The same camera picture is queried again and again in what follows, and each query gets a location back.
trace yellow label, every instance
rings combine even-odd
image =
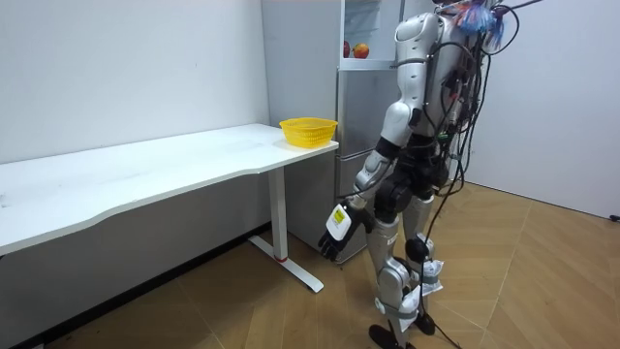
[[[336,212],[333,214],[333,217],[336,219],[336,222],[338,222],[338,224],[342,223],[342,221],[345,220],[345,214],[342,213],[340,209],[336,210]]]

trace wooden floor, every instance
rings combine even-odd
[[[445,289],[429,313],[463,348],[620,347],[620,224],[468,185],[435,229]],[[246,243],[48,347],[376,348],[367,252],[340,269],[293,237],[290,249],[320,294]],[[411,340],[450,348],[440,334]]]

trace white table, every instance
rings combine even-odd
[[[283,167],[337,147],[299,148],[282,130],[251,124],[0,165],[0,256],[116,213],[268,172],[273,247],[250,240],[319,292],[323,283],[288,259]]]

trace refrigerator door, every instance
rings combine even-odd
[[[366,160],[366,157],[368,157],[369,153],[369,151],[366,151],[365,153],[350,157],[346,160],[336,160],[337,195],[347,195],[353,192],[353,185],[356,180],[356,175],[364,166],[364,161]],[[371,201],[366,205],[366,208],[372,211],[373,206],[374,202]],[[366,247],[366,232],[364,231],[364,228],[360,226],[357,228],[354,236],[347,244],[347,247],[345,247],[340,255],[338,255],[336,264],[345,263],[364,247]]]
[[[396,71],[338,73],[338,129],[341,158],[372,149],[381,136],[388,107],[400,98]]]

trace yellow plastic basket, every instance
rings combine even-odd
[[[329,143],[338,122],[316,117],[300,117],[280,122],[287,141],[296,146],[313,148]]]

